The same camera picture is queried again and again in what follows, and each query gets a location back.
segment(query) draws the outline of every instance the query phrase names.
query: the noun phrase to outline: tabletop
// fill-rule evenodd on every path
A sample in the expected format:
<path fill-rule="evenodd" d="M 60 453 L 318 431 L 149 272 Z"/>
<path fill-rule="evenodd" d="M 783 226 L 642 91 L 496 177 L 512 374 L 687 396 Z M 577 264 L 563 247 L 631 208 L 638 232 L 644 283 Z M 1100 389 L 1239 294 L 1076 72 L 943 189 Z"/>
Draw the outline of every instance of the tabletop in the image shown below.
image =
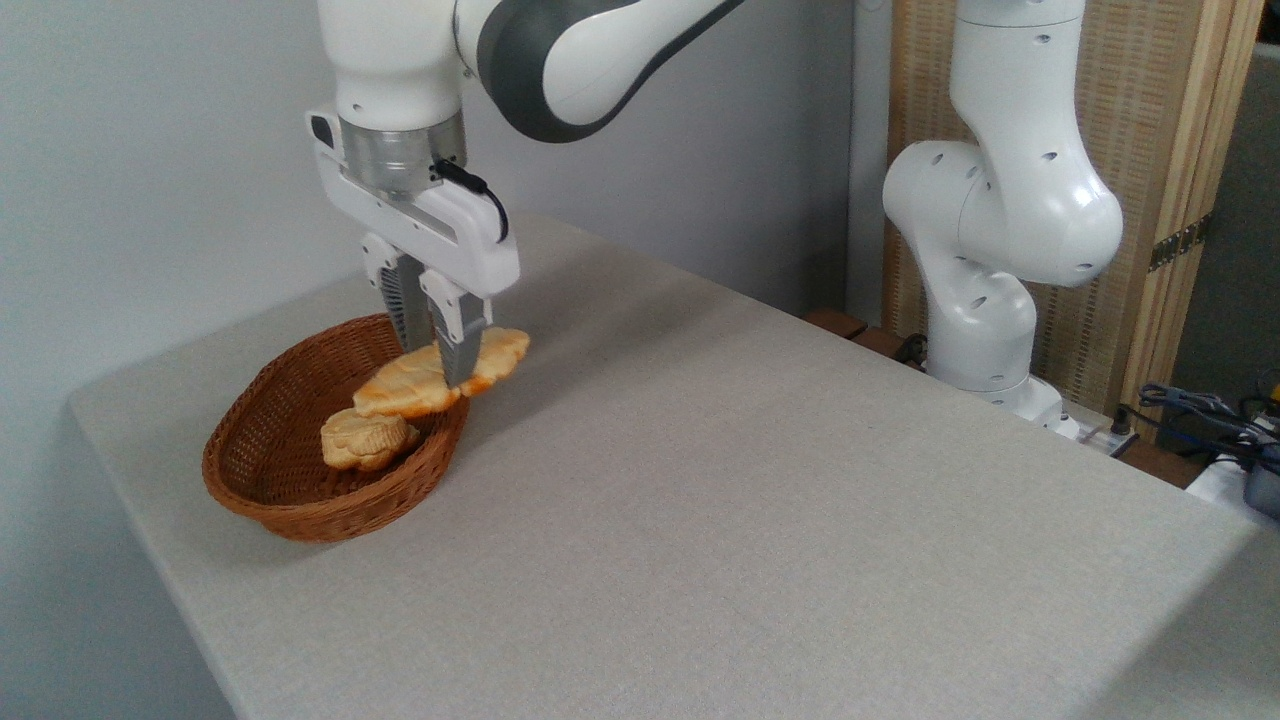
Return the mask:
<path fill-rule="evenodd" d="M 201 450 L 351 278 L 72 401 L 244 719 L 1276 717 L 1280 536 L 547 218 L 436 491 L 333 546 Z"/>

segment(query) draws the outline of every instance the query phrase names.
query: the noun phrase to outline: black cable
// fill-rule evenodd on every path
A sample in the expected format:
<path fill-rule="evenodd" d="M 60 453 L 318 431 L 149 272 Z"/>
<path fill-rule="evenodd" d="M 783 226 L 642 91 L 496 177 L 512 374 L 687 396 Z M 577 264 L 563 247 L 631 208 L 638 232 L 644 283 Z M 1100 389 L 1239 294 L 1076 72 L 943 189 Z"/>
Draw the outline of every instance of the black cable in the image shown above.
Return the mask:
<path fill-rule="evenodd" d="M 498 219 L 502 220 L 502 236 L 498 237 L 498 242 L 500 243 L 511 234 L 511 222 L 507 219 L 507 209 L 502 206 L 502 200 L 498 200 L 498 196 L 488 187 L 484 188 L 484 193 L 493 201 L 493 206 L 498 209 Z"/>
<path fill-rule="evenodd" d="M 435 161 L 435 172 L 442 178 L 456 182 L 471 192 L 484 195 L 493 201 L 493 206 L 498 209 L 498 219 L 502 222 L 502 234 L 498 236 L 498 242 L 500 243 L 507 240 L 507 236 L 511 234 L 511 222 L 507 219 L 507 209 L 503 208 L 502 200 L 498 200 L 498 196 L 489 190 L 489 183 L 483 177 L 468 173 L 457 163 L 443 158 Z"/>
<path fill-rule="evenodd" d="M 1137 410 L 1134 410 L 1133 407 L 1130 407 L 1128 405 L 1120 405 L 1120 410 L 1124 411 L 1124 413 L 1126 413 L 1128 416 L 1137 418 L 1138 420 L 1142 420 L 1143 423 L 1147 423 L 1148 425 L 1155 427 L 1157 430 L 1166 432 L 1166 433 L 1169 433 L 1169 434 L 1171 434 L 1171 436 L 1174 436 L 1174 437 L 1176 437 L 1179 439 L 1190 442 L 1193 445 L 1198 445 L 1201 447 L 1206 447 L 1208 450 L 1219 452 L 1220 455 L 1230 455 L 1230 456 L 1236 457 L 1239 460 L 1247 460 L 1247 461 L 1251 461 L 1251 462 L 1256 462 L 1258 465 L 1262 465 L 1263 468 L 1266 468 L 1267 470 L 1270 470 L 1272 473 L 1280 473 L 1280 462 L 1276 461 L 1275 455 L 1267 455 L 1266 452 L 1256 452 L 1256 451 L 1248 450 L 1243 443 L 1225 445 L 1225 443 L 1220 443 L 1220 442 L 1215 442 L 1215 441 L 1210 441 L 1210 439 L 1204 439 L 1204 438 L 1198 438 L 1198 437 L 1194 437 L 1194 436 L 1188 436 L 1188 434 L 1178 430 L 1176 428 L 1171 428 L 1167 424 L 1161 423 L 1160 420 L 1156 420 L 1155 418 L 1148 418 L 1148 416 L 1143 415 L 1142 413 L 1138 413 Z"/>

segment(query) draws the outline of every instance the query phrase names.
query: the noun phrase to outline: wooden block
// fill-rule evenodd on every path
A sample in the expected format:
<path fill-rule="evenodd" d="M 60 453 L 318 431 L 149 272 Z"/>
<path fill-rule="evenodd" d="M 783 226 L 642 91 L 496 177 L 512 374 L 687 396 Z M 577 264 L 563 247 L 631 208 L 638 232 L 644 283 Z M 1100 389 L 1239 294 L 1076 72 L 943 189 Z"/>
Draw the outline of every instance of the wooden block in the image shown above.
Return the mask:
<path fill-rule="evenodd" d="M 852 340 L 867 329 L 867 323 L 863 320 L 829 307 L 814 310 L 805 315 L 804 319 L 806 323 L 818 325 L 829 333 L 836 333 L 845 340 Z"/>
<path fill-rule="evenodd" d="M 904 341 L 888 331 L 882 331 L 881 328 L 867 328 L 865 332 L 854 338 L 854 342 L 867 350 L 879 352 L 884 357 L 893 359 L 897 355 L 897 351 L 902 348 Z"/>
<path fill-rule="evenodd" d="M 1165 480 L 1179 489 L 1190 487 L 1203 468 L 1155 445 L 1135 442 L 1120 456 L 1120 461 L 1148 475 Z"/>

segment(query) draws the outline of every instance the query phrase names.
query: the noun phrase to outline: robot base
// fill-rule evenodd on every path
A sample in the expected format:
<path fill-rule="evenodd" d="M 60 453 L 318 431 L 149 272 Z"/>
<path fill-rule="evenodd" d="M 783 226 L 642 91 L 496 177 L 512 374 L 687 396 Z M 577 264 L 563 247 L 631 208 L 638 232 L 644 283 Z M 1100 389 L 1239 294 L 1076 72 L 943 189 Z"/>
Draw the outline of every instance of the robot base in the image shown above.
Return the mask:
<path fill-rule="evenodd" d="M 1062 395 L 1039 378 L 1028 377 L 1009 389 L 973 395 L 1062 437 L 1076 439 L 1080 434 L 1080 424 L 1066 413 Z"/>

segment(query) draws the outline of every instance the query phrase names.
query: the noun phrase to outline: white wall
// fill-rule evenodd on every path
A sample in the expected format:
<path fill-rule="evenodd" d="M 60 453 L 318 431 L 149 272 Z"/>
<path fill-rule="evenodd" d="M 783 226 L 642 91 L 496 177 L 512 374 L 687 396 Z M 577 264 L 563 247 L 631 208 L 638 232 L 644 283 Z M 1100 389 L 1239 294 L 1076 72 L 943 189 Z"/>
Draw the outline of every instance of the white wall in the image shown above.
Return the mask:
<path fill-rule="evenodd" d="M 838 304 L 847 5 L 749 0 L 577 146 L 472 91 L 472 168 L 781 307 Z M 330 92 L 314 5 L 0 18 L 0 717 L 227 717 L 64 402 L 357 268 L 301 123 Z"/>

